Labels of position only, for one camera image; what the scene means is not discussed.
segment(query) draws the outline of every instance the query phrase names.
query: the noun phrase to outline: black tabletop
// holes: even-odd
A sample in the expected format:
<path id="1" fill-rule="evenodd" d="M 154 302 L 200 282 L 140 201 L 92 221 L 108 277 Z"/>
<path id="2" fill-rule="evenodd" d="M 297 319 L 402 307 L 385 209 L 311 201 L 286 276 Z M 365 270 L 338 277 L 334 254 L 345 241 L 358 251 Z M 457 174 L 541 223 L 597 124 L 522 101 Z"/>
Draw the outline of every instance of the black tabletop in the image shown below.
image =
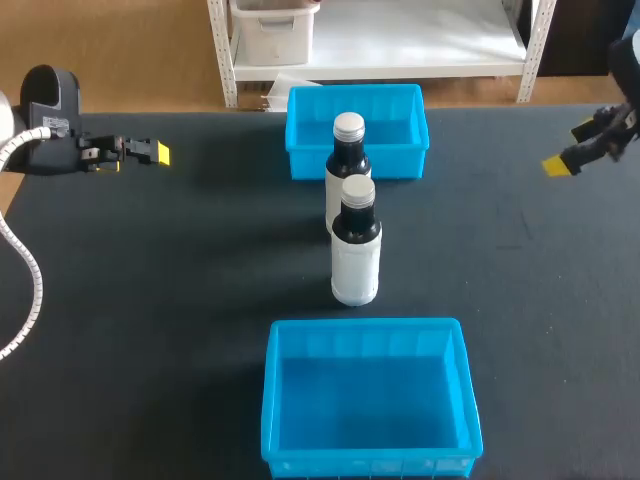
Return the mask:
<path id="1" fill-rule="evenodd" d="M 266 479 L 274 320 L 452 316 L 485 455 L 477 479 L 640 472 L 640 162 L 549 180 L 593 107 L 434 110 L 425 178 L 380 182 L 380 291 L 341 307 L 322 183 L 289 180 L 276 114 L 88 116 L 155 136 L 170 169 L 27 178 L 8 222 L 45 302 L 0 362 L 0 478 Z M 0 242 L 0 343 L 30 277 Z"/>

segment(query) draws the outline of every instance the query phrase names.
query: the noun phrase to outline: bin handle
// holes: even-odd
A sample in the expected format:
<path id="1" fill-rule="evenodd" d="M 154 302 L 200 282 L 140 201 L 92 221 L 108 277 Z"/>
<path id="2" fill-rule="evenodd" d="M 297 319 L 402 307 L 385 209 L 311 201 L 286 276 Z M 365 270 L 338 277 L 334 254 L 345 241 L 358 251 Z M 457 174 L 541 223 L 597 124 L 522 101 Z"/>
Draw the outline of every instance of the bin handle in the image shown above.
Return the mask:
<path id="1" fill-rule="evenodd" d="M 293 24 L 296 17 L 289 17 L 286 19 L 268 20 L 266 18 L 259 18 L 260 28 L 263 32 L 275 33 L 275 32 L 290 32 L 293 30 Z"/>

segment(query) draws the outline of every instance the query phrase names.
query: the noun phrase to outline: dark cabinet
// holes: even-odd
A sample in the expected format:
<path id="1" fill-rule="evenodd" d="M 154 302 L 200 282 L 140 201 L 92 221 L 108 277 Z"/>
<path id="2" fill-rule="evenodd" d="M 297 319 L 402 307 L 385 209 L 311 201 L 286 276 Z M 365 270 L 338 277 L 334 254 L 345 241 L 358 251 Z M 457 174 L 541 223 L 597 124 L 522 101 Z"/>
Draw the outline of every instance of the dark cabinet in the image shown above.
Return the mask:
<path id="1" fill-rule="evenodd" d="M 540 76 L 607 75 L 609 45 L 620 39 L 635 0 L 558 0 L 540 64 Z M 528 42 L 531 0 L 518 22 Z"/>

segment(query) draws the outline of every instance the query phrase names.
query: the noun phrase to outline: bottle cap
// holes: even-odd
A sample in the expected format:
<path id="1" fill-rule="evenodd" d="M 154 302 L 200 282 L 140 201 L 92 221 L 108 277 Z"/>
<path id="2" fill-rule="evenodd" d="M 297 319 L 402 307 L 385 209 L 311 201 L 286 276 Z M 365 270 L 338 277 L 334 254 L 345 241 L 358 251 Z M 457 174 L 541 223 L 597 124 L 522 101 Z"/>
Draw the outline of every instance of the bottle cap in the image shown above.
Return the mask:
<path id="1" fill-rule="evenodd" d="M 354 112 L 341 113 L 333 122 L 333 136 L 346 143 L 362 140 L 364 137 L 364 118 Z"/>
<path id="2" fill-rule="evenodd" d="M 376 186 L 366 175 L 351 175 L 342 182 L 342 203 L 355 209 L 367 208 L 376 199 Z"/>

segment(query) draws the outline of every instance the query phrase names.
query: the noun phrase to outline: black bottle neck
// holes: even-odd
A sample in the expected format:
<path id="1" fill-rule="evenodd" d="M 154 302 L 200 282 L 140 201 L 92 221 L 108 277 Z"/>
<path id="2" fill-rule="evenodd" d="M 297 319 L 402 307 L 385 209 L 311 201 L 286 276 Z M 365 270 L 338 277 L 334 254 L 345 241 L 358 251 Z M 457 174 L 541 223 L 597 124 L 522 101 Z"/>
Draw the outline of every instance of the black bottle neck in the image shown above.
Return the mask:
<path id="1" fill-rule="evenodd" d="M 369 243 L 380 234 L 380 222 L 376 219 L 374 206 L 356 209 L 343 203 L 340 215 L 333 221 L 333 232 L 346 243 Z"/>
<path id="2" fill-rule="evenodd" d="M 333 153 L 327 160 L 327 170 L 339 178 L 349 175 L 367 175 L 371 170 L 369 158 L 364 153 L 364 139 L 343 142 L 334 138 Z"/>

